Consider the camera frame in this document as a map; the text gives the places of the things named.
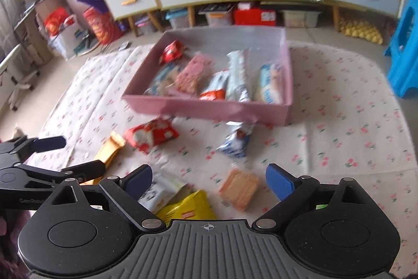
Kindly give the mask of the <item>white grey snack packet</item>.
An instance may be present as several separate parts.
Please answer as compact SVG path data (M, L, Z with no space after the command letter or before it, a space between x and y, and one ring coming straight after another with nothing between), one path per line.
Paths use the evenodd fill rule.
M187 183L167 171L153 175L151 186L138 199L140 205L152 213L157 213L172 200Z

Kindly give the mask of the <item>gold wafer bar packet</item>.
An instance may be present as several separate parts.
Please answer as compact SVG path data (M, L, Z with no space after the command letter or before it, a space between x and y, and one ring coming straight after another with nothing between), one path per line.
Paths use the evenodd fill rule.
M125 144L125 138L116 131L112 131L110 137L101 145L94 159L89 162L92 166L89 168L86 180L82 182L82 185L97 185L110 168L116 154Z

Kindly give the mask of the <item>clear packet orange crackers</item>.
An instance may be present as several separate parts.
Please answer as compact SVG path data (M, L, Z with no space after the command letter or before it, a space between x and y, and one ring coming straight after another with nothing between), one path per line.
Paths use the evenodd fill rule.
M224 180L218 194L235 210L244 212L252 201L259 185L260 179L257 175L235 167Z

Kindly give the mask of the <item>red snack packet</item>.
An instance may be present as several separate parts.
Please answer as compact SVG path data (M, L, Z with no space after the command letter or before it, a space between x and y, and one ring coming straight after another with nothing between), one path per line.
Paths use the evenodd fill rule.
M179 40L174 40L168 44L159 57L159 64L164 65L169 62L177 62L187 50L186 46Z
M179 133L171 125L171 120L157 117L125 132L125 140L129 145L145 154L165 142L179 137Z

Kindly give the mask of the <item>blue white candy packet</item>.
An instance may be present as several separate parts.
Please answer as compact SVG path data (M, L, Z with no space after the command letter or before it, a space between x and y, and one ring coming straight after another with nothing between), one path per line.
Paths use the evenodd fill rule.
M247 146L254 130L254 123L230 121L227 126L230 128L230 134L225 137L225 141L216 151L233 159L245 158Z

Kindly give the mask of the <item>yellow snack packet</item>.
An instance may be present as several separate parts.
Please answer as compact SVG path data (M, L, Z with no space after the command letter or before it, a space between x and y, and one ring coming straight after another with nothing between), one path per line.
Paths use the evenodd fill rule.
M168 226L173 219L216 220L217 216L210 205L205 190L198 190L184 199L168 203L156 213L156 216Z

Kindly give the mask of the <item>white blue biscuit packet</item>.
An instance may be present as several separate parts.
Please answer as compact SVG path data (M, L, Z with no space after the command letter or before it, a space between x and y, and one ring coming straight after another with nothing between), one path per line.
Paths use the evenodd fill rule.
M285 103L283 66L281 64L264 64L261 67L255 100L276 105Z

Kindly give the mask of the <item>long white blue packet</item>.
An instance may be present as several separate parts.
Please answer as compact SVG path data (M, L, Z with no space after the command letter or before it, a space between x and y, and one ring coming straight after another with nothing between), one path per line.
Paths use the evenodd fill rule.
M237 102L250 102L252 99L249 76L247 72L248 50L234 50L228 57L228 85L226 99Z

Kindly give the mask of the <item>pink cardboard box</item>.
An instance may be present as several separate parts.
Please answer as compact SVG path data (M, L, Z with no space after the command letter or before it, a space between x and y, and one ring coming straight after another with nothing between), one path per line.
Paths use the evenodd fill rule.
M180 60L172 63L180 65L182 70L196 53L207 54L213 62L212 75L195 96L177 91L174 83L168 87L168 96L145 95L153 78L165 65L159 64L163 49L174 40L182 42L187 50ZM250 102L226 99L229 78L227 54L240 49L248 50L247 72L252 94ZM271 63L283 66L283 105L255 100L260 69L264 64ZM135 112L149 115L287 125L293 105L293 72L286 30L245 25L168 30L144 58L125 89L123 99Z

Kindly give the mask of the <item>pink wafer packet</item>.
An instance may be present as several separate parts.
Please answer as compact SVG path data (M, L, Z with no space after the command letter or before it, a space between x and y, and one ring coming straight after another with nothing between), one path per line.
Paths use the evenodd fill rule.
M207 54L196 53L174 81L177 91L195 96L213 73L213 62Z

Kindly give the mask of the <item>red patterned bag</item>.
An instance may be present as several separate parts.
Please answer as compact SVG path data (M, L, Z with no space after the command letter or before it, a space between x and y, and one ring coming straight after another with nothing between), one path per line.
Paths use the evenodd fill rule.
M83 15L93 34L102 45L108 45L124 34L118 23L113 20L110 12L101 13L94 7L90 7L83 12Z

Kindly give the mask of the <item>blue plastic stool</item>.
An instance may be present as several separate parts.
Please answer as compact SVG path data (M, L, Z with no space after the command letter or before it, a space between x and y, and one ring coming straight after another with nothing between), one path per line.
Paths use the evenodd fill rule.
M417 89L417 0L408 0L385 56L392 58L387 80L396 96Z

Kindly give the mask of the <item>clear plastic storage bin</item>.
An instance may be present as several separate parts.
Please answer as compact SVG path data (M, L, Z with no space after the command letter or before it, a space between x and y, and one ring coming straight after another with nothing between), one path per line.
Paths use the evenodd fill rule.
M287 28L316 28L321 11L284 10L283 22Z

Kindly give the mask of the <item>red storage box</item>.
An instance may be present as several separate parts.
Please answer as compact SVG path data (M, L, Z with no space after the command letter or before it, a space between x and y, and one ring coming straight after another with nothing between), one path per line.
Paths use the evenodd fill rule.
M233 11L235 25L276 26L276 12L260 8Z

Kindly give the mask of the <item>yellow egg tray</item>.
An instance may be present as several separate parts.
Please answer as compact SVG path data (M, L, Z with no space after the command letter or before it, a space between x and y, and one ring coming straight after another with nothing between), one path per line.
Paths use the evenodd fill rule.
M365 19L342 18L339 21L339 30L347 37L359 38L376 45L383 44L380 30Z

